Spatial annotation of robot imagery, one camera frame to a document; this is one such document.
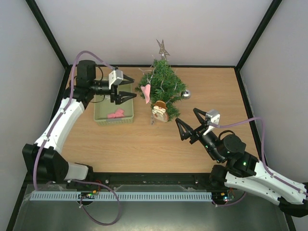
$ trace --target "black corner post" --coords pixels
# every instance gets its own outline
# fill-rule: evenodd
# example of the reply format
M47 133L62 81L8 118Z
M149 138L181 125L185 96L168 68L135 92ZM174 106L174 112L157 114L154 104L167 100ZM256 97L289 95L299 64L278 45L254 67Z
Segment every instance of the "black corner post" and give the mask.
M266 11L264 17L262 18L262 21L260 22L257 30L255 31L254 35L252 36L248 46L246 47L243 55L241 56L235 70L240 71L242 69L242 67L244 66L246 60L248 59L250 53L252 52L252 50L254 49L255 45L257 44L259 38L261 37L263 31L265 30L265 28L267 27L267 25L269 24L271 18L273 17L273 15L275 14L276 10L278 9L280 3L282 2L282 0L273 0L268 8L268 10Z
M32 11L33 15L35 16L38 24L40 25L40 27L42 28L45 36L47 37L49 43L51 44L54 52L56 53L56 55L58 56L62 66L64 67L64 69L67 69L69 67L69 64L66 60L66 58L64 57L56 39L54 38L42 12L40 11L37 3L35 2L35 0L26 0L30 10Z

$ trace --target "christmas tree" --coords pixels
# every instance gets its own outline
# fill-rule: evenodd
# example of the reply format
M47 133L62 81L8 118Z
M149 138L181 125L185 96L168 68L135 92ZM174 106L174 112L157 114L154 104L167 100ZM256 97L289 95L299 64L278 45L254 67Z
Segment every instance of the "christmas tree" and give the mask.
M142 87L148 85L151 108L153 109L157 101L165 102L168 121L171 121L180 115L179 109L174 106L174 103L185 98L183 93L186 91L186 85L171 69L165 57L166 53L164 52L161 60L154 60L153 70L143 75L135 90L145 99L147 96L144 95Z

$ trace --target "gray wall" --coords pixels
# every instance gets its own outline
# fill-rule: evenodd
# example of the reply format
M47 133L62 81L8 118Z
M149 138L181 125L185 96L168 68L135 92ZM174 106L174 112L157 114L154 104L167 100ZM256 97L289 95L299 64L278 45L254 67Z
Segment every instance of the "gray wall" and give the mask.
M26 174L21 150L48 125L64 70L24 0L0 0L0 230Z
M271 0L37 0L69 63L81 49L111 64L236 65Z
M266 121L269 166L301 182L308 182L307 22L306 0L282 1L241 71L254 114ZM294 221L307 230L308 217Z

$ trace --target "wooden table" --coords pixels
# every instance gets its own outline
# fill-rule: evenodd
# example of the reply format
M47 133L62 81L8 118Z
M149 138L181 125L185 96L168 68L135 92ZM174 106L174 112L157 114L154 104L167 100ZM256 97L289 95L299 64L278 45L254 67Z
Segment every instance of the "wooden table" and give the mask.
M142 72L136 67L120 69L135 79L135 87ZM103 71L105 76L110 73L105 67ZM247 119L233 68L177 68L176 73L192 92L189 100L177 103L180 118L192 128L200 125L193 113L195 107L218 110L221 125ZM62 156L70 162L93 166L95 172L211 172L216 162L200 142L191 145L189 140L181 141L174 121L150 125L150 105L140 96L133 100L134 123L103 127L94 122L94 105L90 103L69 133ZM247 144L246 151L257 156L249 124L232 130ZM222 131L214 129L217 135Z

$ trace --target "star tree topper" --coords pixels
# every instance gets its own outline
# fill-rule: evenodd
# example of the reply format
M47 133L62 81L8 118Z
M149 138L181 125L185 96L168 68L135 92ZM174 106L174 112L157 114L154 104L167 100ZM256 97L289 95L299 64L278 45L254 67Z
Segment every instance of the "star tree topper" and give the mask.
M156 41L158 42L158 45L159 45L159 54L162 54L162 58L165 58L167 60L167 55L170 56L170 54L166 51L165 49L165 45L164 45L164 40L162 41L162 43L160 43L157 39Z

